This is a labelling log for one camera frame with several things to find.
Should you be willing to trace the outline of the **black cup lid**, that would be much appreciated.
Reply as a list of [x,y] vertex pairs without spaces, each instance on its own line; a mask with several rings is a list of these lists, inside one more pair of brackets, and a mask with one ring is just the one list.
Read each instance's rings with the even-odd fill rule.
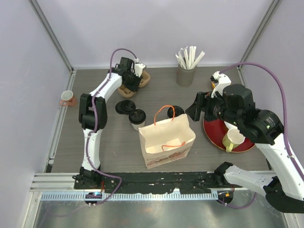
[[134,109],[129,114],[129,121],[132,124],[142,124],[146,120],[146,113],[142,109]]
[[177,105],[174,105],[173,107],[170,106],[167,110],[167,117],[169,119],[180,116],[181,114],[185,114],[185,112],[180,106]]

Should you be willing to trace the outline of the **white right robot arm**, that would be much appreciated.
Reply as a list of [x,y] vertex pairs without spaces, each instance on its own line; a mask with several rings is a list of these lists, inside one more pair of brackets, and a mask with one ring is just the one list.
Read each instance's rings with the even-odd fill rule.
[[286,130],[279,117],[269,110],[257,109],[250,89],[232,84],[222,93],[198,92],[185,113],[193,121],[204,113],[207,122],[219,119],[234,125],[264,154],[275,171],[274,176],[263,177],[224,162],[214,171],[217,186],[242,186],[265,197],[280,212],[304,212],[304,178],[299,174],[303,168],[295,164],[297,157],[284,142]]

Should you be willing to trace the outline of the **brown cardboard cup carrier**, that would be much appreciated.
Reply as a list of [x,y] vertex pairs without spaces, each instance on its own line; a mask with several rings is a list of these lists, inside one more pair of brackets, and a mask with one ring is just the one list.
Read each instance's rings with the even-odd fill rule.
[[141,74],[141,81],[139,82],[137,79],[133,83],[127,83],[126,85],[121,85],[117,91],[118,93],[125,97],[131,98],[136,94],[138,88],[142,88],[146,86],[150,82],[151,76],[147,71],[143,71]]

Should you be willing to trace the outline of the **stack of black cup lids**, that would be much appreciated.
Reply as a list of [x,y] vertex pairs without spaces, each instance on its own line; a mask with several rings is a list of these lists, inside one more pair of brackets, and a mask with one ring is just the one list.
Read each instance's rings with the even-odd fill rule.
[[120,101],[115,106],[115,110],[118,114],[129,115],[135,109],[136,109],[135,103],[129,99]]

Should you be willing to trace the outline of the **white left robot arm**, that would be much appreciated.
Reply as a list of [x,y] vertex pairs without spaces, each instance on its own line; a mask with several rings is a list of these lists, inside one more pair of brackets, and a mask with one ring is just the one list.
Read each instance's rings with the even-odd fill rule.
[[80,96],[79,122],[83,129],[85,148],[79,174],[73,176],[75,189],[97,189],[102,182],[100,171],[100,140],[107,123],[106,102],[120,86],[136,92],[146,65],[138,59],[122,57],[111,67],[101,84],[92,92]]

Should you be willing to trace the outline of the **paper bag with orange handles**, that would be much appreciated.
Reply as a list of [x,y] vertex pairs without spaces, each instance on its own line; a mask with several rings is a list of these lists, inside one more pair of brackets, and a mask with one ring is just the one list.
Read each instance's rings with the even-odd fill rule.
[[147,169],[187,157],[196,134],[190,128],[186,114],[176,116],[172,105],[165,105],[158,111],[170,107],[173,117],[138,129],[143,159]]

